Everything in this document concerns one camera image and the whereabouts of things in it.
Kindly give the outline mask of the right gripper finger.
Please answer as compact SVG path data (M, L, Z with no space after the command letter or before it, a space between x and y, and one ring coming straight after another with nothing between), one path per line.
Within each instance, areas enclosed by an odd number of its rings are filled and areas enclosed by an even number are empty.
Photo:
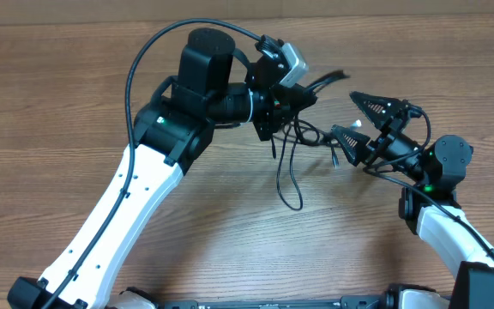
M375 162L375 149L370 146L369 136L339 125L334 125L331 131L350 164L355 167L359 163L369 166Z
M349 96L376 129L388 127L395 118L400 118L401 114L408 111L411 106L407 100L375 96L358 91L352 91Z

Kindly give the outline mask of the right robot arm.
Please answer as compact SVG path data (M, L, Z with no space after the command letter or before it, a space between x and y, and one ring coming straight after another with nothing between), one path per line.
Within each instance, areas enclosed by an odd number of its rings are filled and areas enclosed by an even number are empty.
M408 100L350 94L352 102L379 130L376 139L336 125L334 139L353 166L401 187L399 217L441 258L455 279L453 292L399 284L382 308L494 308L494 246L468 221L456 187L467 175L473 147L462 137L444 135L419 144L404 134L412 118L427 113Z

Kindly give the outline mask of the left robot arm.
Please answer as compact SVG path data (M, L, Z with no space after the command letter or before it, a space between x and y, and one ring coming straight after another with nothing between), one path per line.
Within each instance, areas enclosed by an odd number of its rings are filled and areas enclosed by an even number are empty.
M300 85L308 71L299 49L256 36L251 62L231 37L232 25L199 19L151 100L126 116L128 145L111 183L77 235L39 278L21 277L13 308L153 308L138 289L114 294L124 260L152 214L178 186L218 129L253 124L263 141L315 103Z

